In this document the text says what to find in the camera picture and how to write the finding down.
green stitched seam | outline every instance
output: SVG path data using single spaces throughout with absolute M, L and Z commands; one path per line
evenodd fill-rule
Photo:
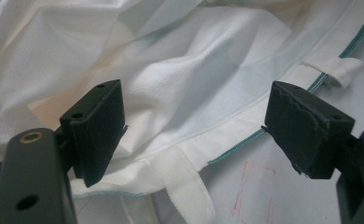
M 362 27 L 360 28 L 360 30 L 357 33 L 356 37 L 354 37 L 354 39 L 350 42 L 350 44 L 343 51 L 343 53 L 340 54 L 339 57 L 340 58 L 348 57 L 354 51 L 354 49 L 357 48 L 357 45 L 359 45 L 359 43 L 362 41 L 363 37 L 364 37 L 364 25 L 362 25 Z M 311 92 L 311 93 L 315 92 L 319 88 L 319 86 L 327 79 L 327 77 L 328 77 L 327 74 L 322 73 L 315 80 L 315 82 L 307 89 L 308 92 Z M 219 161 L 222 161 L 226 157 L 230 156 L 230 154 L 236 152 L 237 150 L 239 150 L 240 148 L 245 146 L 247 143 L 249 143 L 252 140 L 254 140 L 255 138 L 261 136 L 263 133 L 265 133 L 265 131 L 262 130 L 262 129 L 259 129 L 258 131 L 254 132 L 252 135 L 250 135 L 249 137 L 247 137 L 243 141 L 239 142 L 237 145 L 235 145 L 230 150 L 226 151 L 225 153 L 223 153 L 222 155 L 220 155 L 216 159 L 214 159 L 212 161 L 209 161 L 208 164 L 211 165 L 211 164 L 215 164 L 215 163 L 217 163 Z

screw hole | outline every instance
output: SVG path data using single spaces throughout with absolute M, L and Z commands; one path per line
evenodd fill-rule
M 16 208 L 19 211 L 27 210 L 36 205 L 38 201 L 39 197 L 37 195 L 28 195 L 17 203 Z
M 333 119 L 341 119 L 342 117 L 338 116 L 338 115 L 333 115 L 332 116 Z
M 29 144 L 36 142 L 37 140 L 41 139 L 43 134 L 41 132 L 33 132 L 25 134 L 21 139 L 20 142 L 23 144 Z
M 81 119 L 83 117 L 83 114 L 82 113 L 76 113 L 76 114 L 73 114 L 72 115 L 72 118 L 73 119 Z

black bracket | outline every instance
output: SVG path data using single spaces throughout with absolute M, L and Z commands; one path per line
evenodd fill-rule
M 272 86 L 265 125 L 293 168 L 329 179 L 335 168 L 343 224 L 364 224 L 364 133 L 351 135 L 354 120 L 310 92 L 283 82 Z
M 94 87 L 61 118 L 56 131 L 13 137 L 0 163 L 0 223 L 77 223 L 66 173 L 87 187 L 104 176 L 127 130 L 119 80 Z

white bag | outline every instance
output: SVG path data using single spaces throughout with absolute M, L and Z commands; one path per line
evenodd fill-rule
M 56 129 L 121 79 L 129 130 L 98 184 L 71 180 L 74 196 L 166 188 L 187 223 L 216 223 L 198 172 L 263 133 L 273 80 L 347 86 L 362 36 L 364 0 L 1 1 L 0 160 L 12 136 Z M 131 222 L 158 222 L 148 197 L 123 203 Z

white fabric strap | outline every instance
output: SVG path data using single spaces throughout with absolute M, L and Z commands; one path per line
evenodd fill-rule
M 306 58 L 302 64 L 328 74 L 329 84 L 348 87 L 363 68 L 363 62 L 354 58 L 339 58 L 323 51 L 315 52 Z
M 124 211 L 131 224 L 159 224 L 151 194 L 143 197 L 121 196 Z
M 149 159 L 171 202 L 188 224 L 215 223 L 215 209 L 197 170 L 179 147 Z

